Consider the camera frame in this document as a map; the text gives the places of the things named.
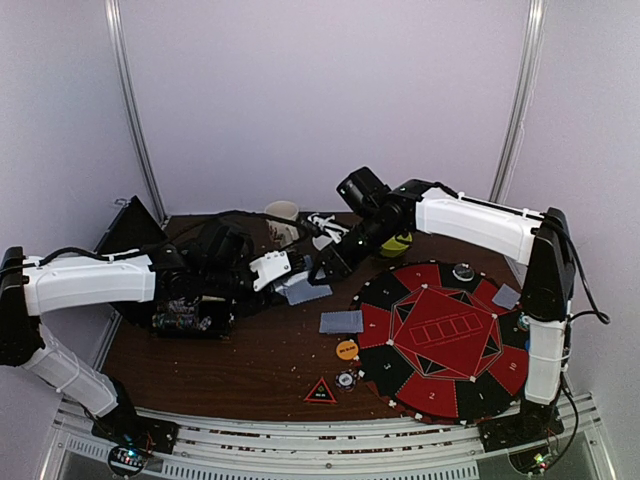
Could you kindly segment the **blue checked playing card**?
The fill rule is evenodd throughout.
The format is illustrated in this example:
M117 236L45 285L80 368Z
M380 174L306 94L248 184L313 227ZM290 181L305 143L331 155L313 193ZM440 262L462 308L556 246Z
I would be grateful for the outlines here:
M286 299L291 306L331 296L332 294L333 290L329 285L311 285L307 281L291 285L285 292Z

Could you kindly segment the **black round dealer puck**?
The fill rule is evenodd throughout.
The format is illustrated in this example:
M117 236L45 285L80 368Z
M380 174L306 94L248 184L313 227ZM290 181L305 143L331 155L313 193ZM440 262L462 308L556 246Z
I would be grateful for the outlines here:
M452 269L453 276L462 282L470 282L475 277L474 270L466 263L458 263Z

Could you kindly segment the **dealt card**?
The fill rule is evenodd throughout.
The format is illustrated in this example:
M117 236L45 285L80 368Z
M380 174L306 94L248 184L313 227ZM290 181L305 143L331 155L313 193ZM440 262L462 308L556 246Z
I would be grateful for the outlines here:
M520 292L507 284L502 284L492 298L492 303L506 310L512 310L518 304Z
M363 316L360 310L321 314L319 332L322 334L362 333L363 331Z

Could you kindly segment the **orange big blind button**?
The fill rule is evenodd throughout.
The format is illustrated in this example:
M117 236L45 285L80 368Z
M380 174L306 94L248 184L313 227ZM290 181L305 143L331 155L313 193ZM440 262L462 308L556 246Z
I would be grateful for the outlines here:
M344 340L336 346L335 353L341 360L352 361L358 357L359 346L353 340Z

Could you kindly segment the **poker chip stack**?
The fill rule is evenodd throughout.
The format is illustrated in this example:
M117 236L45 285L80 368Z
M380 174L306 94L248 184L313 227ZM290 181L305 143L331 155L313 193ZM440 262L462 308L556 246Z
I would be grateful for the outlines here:
M530 317L525 313L520 313L517 320L517 327L521 331L530 330Z
M354 370L343 370L335 376L335 385L342 391L352 391L357 385L357 378Z

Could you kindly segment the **blue grey cloth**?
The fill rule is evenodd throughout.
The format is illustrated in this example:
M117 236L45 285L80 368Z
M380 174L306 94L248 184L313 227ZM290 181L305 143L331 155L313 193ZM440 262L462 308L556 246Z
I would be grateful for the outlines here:
M306 302L312 297L312 285L308 282L307 272L278 279L274 282L273 288L274 291L282 295L290 305Z

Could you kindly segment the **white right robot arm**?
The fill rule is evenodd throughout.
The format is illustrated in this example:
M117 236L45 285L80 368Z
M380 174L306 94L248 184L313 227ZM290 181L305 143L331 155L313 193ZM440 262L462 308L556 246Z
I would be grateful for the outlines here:
M313 285L349 277L384 242L401 232L451 237L525 266L519 303L529 322L530 350L525 398L533 402L513 419L519 440L535 440L551 424L545 406L560 389L565 331L573 296L576 256L564 213L514 209L471 198L440 182L410 179L392 189L368 167L350 173L337 193L360 216L313 261Z

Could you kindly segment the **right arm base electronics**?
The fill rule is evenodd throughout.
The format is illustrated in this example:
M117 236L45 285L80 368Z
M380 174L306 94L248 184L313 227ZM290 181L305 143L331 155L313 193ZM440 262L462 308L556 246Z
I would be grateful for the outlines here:
M486 453L506 450L510 466L529 477L549 469L554 457L549 439L564 432L555 403L527 400L520 403L517 414L486 420L478 429Z

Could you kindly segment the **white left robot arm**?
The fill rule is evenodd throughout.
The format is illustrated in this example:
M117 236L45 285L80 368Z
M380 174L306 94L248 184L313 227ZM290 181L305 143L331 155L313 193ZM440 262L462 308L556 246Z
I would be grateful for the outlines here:
M102 304L134 310L205 297L254 298L286 271L286 255L248 261L238 252L184 250L168 240L116 253L65 247L46 257L9 248L1 265L1 363L22 367L103 420L123 444L137 442L144 424L126 389L97 372L44 326L44 314Z

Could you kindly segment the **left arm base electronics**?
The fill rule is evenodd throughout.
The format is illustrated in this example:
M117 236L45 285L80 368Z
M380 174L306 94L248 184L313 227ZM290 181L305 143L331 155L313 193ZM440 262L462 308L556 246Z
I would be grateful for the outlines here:
M177 440L179 426L175 422L140 417L139 429L134 433L117 433L104 422L93 422L91 433L114 443L107 454L107 466L121 478L140 474L156 454L171 454Z

